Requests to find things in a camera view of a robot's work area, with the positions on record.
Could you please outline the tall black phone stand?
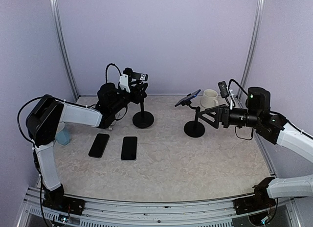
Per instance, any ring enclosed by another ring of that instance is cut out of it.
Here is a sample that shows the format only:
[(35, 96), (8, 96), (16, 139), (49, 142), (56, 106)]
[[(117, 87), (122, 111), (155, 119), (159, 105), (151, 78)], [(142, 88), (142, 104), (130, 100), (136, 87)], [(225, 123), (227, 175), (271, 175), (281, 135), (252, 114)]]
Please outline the tall black phone stand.
[[(132, 79), (129, 79), (130, 82), (136, 80), (147, 82), (148, 74), (137, 73), (133, 71), (131, 78)], [(144, 110), (144, 99), (139, 100), (139, 104), (140, 111), (133, 116), (133, 124), (138, 128), (145, 129), (153, 124), (154, 116), (150, 112)]]

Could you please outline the white folding phone stand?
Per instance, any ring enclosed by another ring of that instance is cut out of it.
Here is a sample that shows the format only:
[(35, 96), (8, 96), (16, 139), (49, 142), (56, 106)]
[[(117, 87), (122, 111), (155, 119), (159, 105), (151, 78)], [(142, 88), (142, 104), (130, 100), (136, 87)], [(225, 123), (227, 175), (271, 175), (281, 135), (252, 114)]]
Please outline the white folding phone stand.
[(108, 130), (111, 131), (111, 130), (114, 128), (114, 126), (116, 125), (116, 123), (117, 123), (117, 121), (114, 120), (114, 121), (111, 123), (111, 125), (108, 127)]

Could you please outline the grey phone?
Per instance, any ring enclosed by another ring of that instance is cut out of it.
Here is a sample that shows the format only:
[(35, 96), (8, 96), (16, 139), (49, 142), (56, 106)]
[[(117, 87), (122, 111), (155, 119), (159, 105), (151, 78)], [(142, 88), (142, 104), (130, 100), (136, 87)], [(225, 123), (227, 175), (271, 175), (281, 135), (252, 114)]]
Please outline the grey phone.
[(122, 143), (121, 160), (135, 161), (137, 153), (137, 137), (125, 136)]

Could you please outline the black smartphone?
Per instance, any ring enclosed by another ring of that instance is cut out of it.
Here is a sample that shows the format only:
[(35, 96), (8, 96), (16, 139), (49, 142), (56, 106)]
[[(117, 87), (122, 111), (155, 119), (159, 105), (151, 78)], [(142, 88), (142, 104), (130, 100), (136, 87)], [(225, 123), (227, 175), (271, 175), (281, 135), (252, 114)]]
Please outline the black smartphone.
[(100, 159), (109, 141), (109, 134), (97, 134), (88, 153), (89, 157)]

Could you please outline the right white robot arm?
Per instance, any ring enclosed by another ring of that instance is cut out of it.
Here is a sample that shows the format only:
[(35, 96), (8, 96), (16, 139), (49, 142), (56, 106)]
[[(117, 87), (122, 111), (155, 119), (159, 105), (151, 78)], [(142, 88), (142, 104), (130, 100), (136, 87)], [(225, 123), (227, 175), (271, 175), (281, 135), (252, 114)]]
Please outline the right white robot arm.
[[(223, 125), (250, 127), (265, 140), (287, 148), (308, 161), (313, 160), (313, 137), (297, 128), (285, 116), (270, 110), (270, 92), (261, 87), (250, 87), (247, 91), (246, 108), (230, 108), (220, 105), (199, 112), (198, 117), (214, 128)], [(254, 188), (250, 198), (254, 209), (261, 209), (269, 199), (281, 197), (311, 197), (312, 175), (295, 178), (263, 179)]]

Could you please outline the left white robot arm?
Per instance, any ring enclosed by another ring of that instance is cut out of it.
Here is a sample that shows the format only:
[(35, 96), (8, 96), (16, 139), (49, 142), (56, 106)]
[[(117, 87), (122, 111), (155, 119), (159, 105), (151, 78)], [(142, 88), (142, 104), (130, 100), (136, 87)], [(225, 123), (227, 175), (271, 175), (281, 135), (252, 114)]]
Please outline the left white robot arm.
[(95, 108), (78, 105), (44, 95), (26, 119), (33, 150), (39, 164), (43, 184), (49, 191), (59, 189), (62, 184), (57, 174), (53, 147), (60, 123), (88, 125), (107, 129), (116, 121), (116, 115), (129, 103), (139, 104), (147, 94), (148, 84), (132, 81), (130, 91), (117, 89), (113, 83), (100, 88)]

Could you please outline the short black phone stand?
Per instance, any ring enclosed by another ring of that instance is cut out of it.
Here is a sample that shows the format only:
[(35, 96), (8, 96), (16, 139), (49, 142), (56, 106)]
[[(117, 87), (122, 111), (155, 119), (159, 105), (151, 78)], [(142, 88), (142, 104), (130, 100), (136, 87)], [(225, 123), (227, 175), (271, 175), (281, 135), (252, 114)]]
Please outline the short black phone stand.
[(205, 127), (202, 123), (198, 121), (198, 113), (200, 112), (201, 108), (200, 106), (193, 107), (190, 105), (187, 105), (189, 108), (195, 110), (195, 118), (193, 121), (189, 121), (184, 125), (184, 132), (192, 138), (199, 138), (204, 135), (205, 133)]

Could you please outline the blue phone on short stand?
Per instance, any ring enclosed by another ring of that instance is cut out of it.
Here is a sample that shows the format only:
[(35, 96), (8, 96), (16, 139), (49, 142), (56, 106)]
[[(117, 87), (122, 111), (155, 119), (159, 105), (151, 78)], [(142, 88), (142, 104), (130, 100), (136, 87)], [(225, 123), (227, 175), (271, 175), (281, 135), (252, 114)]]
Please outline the blue phone on short stand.
[(201, 90), (196, 90), (193, 93), (188, 94), (187, 96), (185, 96), (184, 98), (182, 98), (181, 100), (179, 100), (176, 104), (175, 107), (178, 106), (185, 106), (185, 105), (190, 105), (191, 100), (194, 99), (195, 97), (198, 96), (198, 94), (201, 92)]

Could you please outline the cream ceramic mug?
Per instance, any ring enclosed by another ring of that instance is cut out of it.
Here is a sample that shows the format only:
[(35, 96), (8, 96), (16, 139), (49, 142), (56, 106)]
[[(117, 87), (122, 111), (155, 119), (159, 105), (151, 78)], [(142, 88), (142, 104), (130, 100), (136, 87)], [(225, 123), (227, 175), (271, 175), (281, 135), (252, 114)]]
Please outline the cream ceramic mug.
[(211, 89), (204, 90), (200, 104), (204, 109), (218, 106), (218, 93), (215, 90)]

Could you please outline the blue and white cup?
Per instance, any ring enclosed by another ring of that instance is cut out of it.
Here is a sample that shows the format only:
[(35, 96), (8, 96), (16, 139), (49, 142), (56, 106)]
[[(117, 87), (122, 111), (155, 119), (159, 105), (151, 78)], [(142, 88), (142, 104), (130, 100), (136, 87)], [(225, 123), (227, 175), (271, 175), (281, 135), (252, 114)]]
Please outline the blue and white cup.
[(64, 122), (58, 124), (55, 140), (64, 146), (70, 143), (70, 134)]

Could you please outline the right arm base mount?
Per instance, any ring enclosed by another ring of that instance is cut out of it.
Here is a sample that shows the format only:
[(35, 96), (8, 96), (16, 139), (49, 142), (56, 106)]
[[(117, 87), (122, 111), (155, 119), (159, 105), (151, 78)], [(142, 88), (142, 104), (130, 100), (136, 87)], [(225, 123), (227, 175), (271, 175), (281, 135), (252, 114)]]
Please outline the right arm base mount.
[(276, 205), (276, 200), (268, 195), (254, 194), (252, 196), (238, 198), (233, 201), (237, 215), (259, 211)]

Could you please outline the aluminium corner post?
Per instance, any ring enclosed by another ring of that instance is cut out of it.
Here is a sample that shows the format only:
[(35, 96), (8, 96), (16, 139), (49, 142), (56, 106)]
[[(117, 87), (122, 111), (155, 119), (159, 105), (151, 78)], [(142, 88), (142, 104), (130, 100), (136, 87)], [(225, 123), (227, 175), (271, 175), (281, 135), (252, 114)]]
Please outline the aluminium corner post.
[(259, 29), (260, 29), (261, 21), (262, 21), (264, 4), (265, 4), (265, 0), (257, 0), (254, 24), (253, 24), (253, 29), (252, 29), (252, 36), (251, 36), (251, 40), (249, 44), (245, 67), (244, 67), (244, 73), (242, 75), (241, 82), (240, 82), (240, 85), (242, 86), (243, 89), (246, 87), (246, 84), (248, 81), (248, 76), (250, 74), (251, 65), (252, 65), (254, 53), (256, 50), (256, 46), (257, 46), (257, 40), (258, 40)]
[(62, 59), (64, 62), (65, 70), (66, 70), (66, 76), (69, 81), (69, 86), (73, 95), (73, 98), (75, 101), (78, 100), (80, 97), (79, 91), (76, 85), (76, 81), (74, 79), (74, 75), (71, 69), (68, 53), (67, 53), (67, 48), (66, 48), (66, 43), (62, 31), (62, 23), (61, 23), (61, 17), (60, 17), (60, 12), (59, 12), (59, 7), (58, 7), (58, 0), (49, 0), (50, 1), (50, 6), (51, 6), (51, 11), (52, 11), (52, 16), (54, 18), (54, 24), (56, 28), (56, 34), (57, 34), (57, 39), (62, 55)]

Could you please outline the aluminium front rail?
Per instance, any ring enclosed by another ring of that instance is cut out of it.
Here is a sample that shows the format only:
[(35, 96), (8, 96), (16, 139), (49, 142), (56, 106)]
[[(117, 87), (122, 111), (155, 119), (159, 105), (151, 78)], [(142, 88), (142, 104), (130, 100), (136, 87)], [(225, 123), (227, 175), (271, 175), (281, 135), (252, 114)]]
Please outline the aluminium front rail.
[(26, 192), (19, 227), (300, 227), (294, 199), (237, 213), (235, 197), (191, 202), (124, 202), (82, 197), (80, 214), (40, 206), (40, 190)]

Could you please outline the left aluminium corner post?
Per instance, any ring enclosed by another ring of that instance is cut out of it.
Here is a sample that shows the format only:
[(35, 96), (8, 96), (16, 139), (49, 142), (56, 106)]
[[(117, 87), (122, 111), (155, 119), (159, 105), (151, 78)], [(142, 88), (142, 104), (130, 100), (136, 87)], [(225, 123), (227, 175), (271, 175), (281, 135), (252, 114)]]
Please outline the left aluminium corner post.
[(62, 55), (62, 59), (64, 62), (65, 70), (66, 70), (66, 76), (69, 81), (69, 86), (73, 95), (73, 98), (75, 101), (78, 100), (80, 97), (79, 91), (76, 85), (76, 81), (74, 79), (74, 75), (71, 69), (68, 53), (67, 53), (67, 48), (66, 48), (66, 43), (62, 31), (62, 23), (61, 23), (61, 17), (60, 17), (60, 12), (59, 12), (59, 7), (58, 7), (58, 0), (49, 0), (50, 1), (50, 6), (51, 6), (51, 11), (52, 11), (52, 16), (54, 18), (54, 24), (56, 28), (56, 34), (57, 34), (57, 39)]

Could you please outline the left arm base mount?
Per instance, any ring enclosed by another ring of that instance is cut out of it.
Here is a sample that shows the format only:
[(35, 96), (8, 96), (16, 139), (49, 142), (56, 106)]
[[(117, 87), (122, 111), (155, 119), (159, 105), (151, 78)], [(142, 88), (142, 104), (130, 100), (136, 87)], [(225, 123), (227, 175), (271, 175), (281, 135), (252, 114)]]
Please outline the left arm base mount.
[(85, 201), (82, 199), (64, 196), (60, 204), (55, 204), (48, 199), (44, 199), (43, 206), (67, 214), (81, 216), (85, 207)]

